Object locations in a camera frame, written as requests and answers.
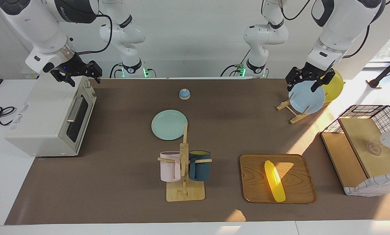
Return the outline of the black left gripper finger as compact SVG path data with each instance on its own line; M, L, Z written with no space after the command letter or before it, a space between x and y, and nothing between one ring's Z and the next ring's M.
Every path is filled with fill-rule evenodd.
M293 67L285 77L287 90L290 92L296 84L302 82L302 70L298 67Z
M328 85L334 76L335 72L328 72L322 78L317 78L316 82L311 86L311 92L315 92L322 85Z

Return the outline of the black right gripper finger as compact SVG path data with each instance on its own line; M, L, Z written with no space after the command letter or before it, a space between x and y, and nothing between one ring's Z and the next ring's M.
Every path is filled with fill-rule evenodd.
M101 83L102 68L96 61L90 61L86 64L86 76L95 79L97 84Z
M72 87L75 87L75 82L71 78L74 72L68 71L64 75L59 70L52 70L51 75L58 81L58 82L65 82L71 85Z

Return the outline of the glass oven door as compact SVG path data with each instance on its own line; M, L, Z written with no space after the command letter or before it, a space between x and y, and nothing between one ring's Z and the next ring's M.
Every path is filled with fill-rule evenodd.
M82 137L83 128L89 119L92 106L93 102L87 95L81 94L76 97L67 119L68 129L66 130L66 135L72 142L77 143Z

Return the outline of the mint green plate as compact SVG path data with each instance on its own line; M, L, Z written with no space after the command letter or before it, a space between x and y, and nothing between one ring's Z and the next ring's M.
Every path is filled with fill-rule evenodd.
M183 136L184 127L188 123L186 116L177 110L159 112L151 122L153 134L162 140L175 140Z

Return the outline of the yellow corn cob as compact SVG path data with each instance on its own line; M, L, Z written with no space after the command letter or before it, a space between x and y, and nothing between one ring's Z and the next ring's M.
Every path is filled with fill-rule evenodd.
M284 202L286 200L286 194L274 163L270 160L266 160L264 170L274 200L276 202Z

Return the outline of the white toaster oven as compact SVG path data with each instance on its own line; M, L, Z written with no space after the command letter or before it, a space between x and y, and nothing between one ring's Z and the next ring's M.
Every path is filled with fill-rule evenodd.
M91 98L91 88L85 88L86 76L73 78L75 87L57 82L50 76L39 78L14 118L5 140L32 157L77 156L92 114L96 98ZM77 143L66 135L67 119L76 97L87 95L93 102L83 135Z

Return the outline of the yellow plate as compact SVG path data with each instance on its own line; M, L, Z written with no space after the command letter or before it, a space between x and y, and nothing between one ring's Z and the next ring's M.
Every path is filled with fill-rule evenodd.
M335 100L341 94L344 87L343 77L338 71L334 71L335 75L330 81L330 83L328 85L322 85L322 88L325 92L324 103L328 103Z

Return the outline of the wooden plate rack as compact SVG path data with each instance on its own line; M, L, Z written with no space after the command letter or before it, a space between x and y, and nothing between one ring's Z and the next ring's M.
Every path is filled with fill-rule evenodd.
M324 107L325 105L328 105L328 104L329 104L329 102L324 103L322 107ZM278 105L276 107L277 110L281 110L283 108L287 108L295 115L295 117L290 120L291 124L294 124L294 123L300 121L301 119L304 119L306 116L310 115L310 114L300 113L300 112L296 111L290 104L290 98L288 98L286 101L280 103L280 105Z

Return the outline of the wooden lid board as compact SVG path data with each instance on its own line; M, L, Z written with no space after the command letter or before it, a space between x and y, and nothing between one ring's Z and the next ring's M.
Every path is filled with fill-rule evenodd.
M372 119L340 118L339 124L368 178L390 173L390 148L380 142L381 132ZM380 146L380 155L370 151L370 143Z

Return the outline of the wooden base board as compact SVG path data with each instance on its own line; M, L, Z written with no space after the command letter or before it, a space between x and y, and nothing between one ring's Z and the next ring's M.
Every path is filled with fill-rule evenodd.
M320 136L343 187L356 187L368 177L344 133L321 132Z

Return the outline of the white checked cloth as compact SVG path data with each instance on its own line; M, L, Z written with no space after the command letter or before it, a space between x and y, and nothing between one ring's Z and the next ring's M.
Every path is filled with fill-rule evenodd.
M344 187L347 196L383 196L390 193L390 173L371 177L356 187Z

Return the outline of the wooden tray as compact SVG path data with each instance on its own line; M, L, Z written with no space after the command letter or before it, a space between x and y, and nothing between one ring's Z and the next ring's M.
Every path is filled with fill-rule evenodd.
M316 191L308 165L299 154L242 154L242 190L250 203L277 203L265 174L265 161L276 167L283 185L285 204L311 204L316 201Z

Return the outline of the pink mug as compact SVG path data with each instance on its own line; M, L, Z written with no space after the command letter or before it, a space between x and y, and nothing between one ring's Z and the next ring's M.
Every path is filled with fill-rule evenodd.
M171 159L173 162L160 161L160 179L164 182L176 182L181 179L180 152L164 151L160 153L163 159Z

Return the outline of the dark blue mug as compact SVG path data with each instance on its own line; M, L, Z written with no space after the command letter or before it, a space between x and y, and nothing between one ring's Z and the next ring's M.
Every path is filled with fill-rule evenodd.
M211 153L204 150L189 152L189 178L196 181L206 181L210 177L211 163L196 163L196 160L210 159Z

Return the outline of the wooden mug rack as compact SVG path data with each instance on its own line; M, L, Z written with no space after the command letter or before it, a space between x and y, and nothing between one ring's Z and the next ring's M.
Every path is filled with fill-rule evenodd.
M202 181L191 180L189 177L189 167L200 163L210 163L212 159L198 159L192 162L189 159L189 144L187 143L186 123L183 130L183 142L180 143L180 180L166 183L165 199L168 202L183 202L192 200L204 200L205 189Z

